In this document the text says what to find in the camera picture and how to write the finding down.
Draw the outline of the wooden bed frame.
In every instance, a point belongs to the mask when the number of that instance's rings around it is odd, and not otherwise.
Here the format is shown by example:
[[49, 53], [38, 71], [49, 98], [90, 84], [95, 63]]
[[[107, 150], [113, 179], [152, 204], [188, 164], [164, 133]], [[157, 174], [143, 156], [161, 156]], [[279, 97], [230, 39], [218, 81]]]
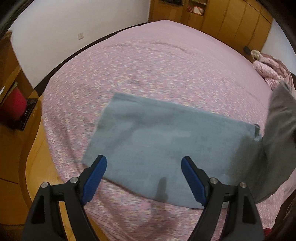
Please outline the wooden bed frame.
[[52, 185], [62, 183], [56, 170], [45, 133], [42, 120], [42, 102], [38, 100], [31, 114], [32, 125], [28, 142], [24, 145], [24, 156], [20, 159], [20, 185], [27, 207], [32, 201], [43, 182]]

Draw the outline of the white wall socket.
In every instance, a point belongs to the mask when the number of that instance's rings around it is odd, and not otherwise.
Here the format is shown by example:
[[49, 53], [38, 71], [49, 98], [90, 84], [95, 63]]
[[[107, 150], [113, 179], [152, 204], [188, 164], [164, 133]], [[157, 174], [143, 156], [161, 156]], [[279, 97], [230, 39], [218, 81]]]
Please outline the white wall socket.
[[83, 38], [84, 38], [83, 33], [79, 33], [79, 34], [78, 34], [78, 40], [82, 40]]

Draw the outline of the red bag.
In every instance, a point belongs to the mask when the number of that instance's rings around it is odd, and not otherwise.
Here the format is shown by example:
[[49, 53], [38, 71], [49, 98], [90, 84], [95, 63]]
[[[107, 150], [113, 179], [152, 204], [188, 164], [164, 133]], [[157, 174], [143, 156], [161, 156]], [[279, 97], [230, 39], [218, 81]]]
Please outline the red bag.
[[25, 113], [27, 101], [18, 87], [8, 95], [1, 109], [13, 120], [18, 121]]

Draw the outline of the wooden wardrobe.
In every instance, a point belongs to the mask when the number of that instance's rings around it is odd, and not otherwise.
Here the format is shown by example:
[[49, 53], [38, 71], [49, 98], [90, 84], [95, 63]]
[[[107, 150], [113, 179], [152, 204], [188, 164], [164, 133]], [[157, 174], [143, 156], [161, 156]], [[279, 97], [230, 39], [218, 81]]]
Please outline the wooden wardrobe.
[[149, 22], [170, 20], [204, 32], [252, 61], [261, 51], [273, 23], [259, 1], [150, 1]]

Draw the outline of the grey-blue fleece pants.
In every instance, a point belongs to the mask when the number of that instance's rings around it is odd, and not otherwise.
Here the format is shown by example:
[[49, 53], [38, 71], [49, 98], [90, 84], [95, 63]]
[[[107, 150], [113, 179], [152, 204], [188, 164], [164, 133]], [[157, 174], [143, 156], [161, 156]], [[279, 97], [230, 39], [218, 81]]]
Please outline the grey-blue fleece pants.
[[181, 171], [189, 156], [210, 177], [244, 181], [256, 203], [295, 170], [295, 97], [280, 84], [265, 128], [165, 101], [115, 93], [104, 109], [82, 163], [107, 158], [105, 178], [143, 197], [201, 208]]

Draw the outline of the pink floral bed sheet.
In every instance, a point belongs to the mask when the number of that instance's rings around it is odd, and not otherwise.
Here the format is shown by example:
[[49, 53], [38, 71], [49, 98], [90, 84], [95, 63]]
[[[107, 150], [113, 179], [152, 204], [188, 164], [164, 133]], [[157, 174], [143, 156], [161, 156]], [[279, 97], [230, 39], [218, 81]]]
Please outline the pink floral bed sheet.
[[[272, 92], [248, 60], [219, 40], [158, 21], [117, 33], [66, 63], [45, 90], [43, 119], [53, 162], [67, 181], [88, 167], [82, 159], [115, 93], [264, 129]], [[263, 228], [274, 227], [294, 190], [295, 170], [273, 195], [256, 203]], [[85, 209], [109, 240], [187, 240], [203, 210], [143, 197], [105, 176]]]

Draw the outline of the wooden bedside cabinet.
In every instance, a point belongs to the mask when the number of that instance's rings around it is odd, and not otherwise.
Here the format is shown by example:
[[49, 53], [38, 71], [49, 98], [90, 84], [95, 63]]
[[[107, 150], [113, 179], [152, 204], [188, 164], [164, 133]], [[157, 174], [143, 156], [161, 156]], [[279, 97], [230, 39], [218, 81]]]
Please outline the wooden bedside cabinet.
[[13, 130], [23, 131], [39, 97], [20, 66], [12, 47], [11, 37], [12, 31], [7, 31], [1, 38], [1, 107], [16, 87], [26, 99], [27, 107], [19, 120], [13, 120], [1, 109], [1, 123]]

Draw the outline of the pink quilted jacket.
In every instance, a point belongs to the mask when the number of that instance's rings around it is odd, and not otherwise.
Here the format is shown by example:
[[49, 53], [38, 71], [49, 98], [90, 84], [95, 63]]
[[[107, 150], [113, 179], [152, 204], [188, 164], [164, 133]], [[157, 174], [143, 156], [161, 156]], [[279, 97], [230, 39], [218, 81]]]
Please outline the pink quilted jacket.
[[271, 90], [274, 90], [282, 81], [291, 89], [294, 88], [292, 74], [280, 60], [257, 50], [252, 50], [251, 56], [254, 69]]

